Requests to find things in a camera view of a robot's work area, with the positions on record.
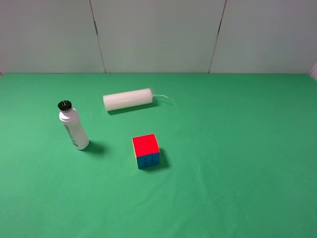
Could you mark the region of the white pillar candle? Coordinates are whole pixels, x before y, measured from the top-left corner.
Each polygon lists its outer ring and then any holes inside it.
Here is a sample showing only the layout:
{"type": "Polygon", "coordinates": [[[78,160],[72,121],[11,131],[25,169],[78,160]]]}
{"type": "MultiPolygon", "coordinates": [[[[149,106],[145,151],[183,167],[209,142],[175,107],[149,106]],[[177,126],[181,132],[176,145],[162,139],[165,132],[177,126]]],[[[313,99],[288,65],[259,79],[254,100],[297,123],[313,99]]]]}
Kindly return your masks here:
{"type": "Polygon", "coordinates": [[[103,102],[105,109],[109,112],[151,104],[154,101],[154,97],[168,98],[166,95],[155,95],[150,88],[146,88],[104,95],[103,102]]]}

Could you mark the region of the white bottle with black brush cap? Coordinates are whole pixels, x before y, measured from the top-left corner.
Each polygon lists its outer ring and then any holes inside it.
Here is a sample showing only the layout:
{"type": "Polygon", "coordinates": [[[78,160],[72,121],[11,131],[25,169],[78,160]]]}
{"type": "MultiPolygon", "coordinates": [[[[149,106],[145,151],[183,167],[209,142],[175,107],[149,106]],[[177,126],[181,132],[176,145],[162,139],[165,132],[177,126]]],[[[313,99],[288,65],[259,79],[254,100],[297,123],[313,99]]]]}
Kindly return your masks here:
{"type": "Polygon", "coordinates": [[[84,150],[89,145],[89,139],[81,124],[78,112],[69,100],[60,101],[57,107],[59,119],[63,123],[72,144],[77,150],[84,150]]]}

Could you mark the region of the colourful puzzle cube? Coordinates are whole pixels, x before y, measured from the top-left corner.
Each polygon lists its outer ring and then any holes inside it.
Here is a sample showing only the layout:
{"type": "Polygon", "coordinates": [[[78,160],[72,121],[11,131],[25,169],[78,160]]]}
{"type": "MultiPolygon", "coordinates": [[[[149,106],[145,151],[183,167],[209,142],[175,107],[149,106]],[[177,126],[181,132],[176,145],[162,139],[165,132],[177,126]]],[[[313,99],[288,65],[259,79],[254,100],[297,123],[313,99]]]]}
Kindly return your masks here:
{"type": "Polygon", "coordinates": [[[133,137],[132,146],[138,169],[160,164],[160,148],[155,134],[133,137]]]}

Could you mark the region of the pink object at right edge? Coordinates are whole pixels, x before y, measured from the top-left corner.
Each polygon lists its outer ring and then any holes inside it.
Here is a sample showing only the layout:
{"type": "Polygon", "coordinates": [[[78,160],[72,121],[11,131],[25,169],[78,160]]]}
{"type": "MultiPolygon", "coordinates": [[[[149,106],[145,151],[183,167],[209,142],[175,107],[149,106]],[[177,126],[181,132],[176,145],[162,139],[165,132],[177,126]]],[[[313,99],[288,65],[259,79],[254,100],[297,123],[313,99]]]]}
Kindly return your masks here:
{"type": "Polygon", "coordinates": [[[309,76],[317,80],[317,63],[314,65],[314,67],[310,71],[309,76]]]}

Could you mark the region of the green table cloth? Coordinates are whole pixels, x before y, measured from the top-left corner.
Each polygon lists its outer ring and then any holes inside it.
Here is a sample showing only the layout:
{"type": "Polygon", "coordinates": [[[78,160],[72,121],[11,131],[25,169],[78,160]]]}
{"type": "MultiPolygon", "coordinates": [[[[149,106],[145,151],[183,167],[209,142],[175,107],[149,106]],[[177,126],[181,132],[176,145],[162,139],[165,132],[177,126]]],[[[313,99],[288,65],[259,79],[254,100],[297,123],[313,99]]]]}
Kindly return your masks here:
{"type": "Polygon", "coordinates": [[[314,238],[317,82],[305,74],[5,74],[3,238],[314,238]],[[150,88],[151,104],[103,96],[150,88]],[[69,100],[89,139],[59,119],[69,100]],[[132,138],[155,134],[138,169],[132,138]]]}

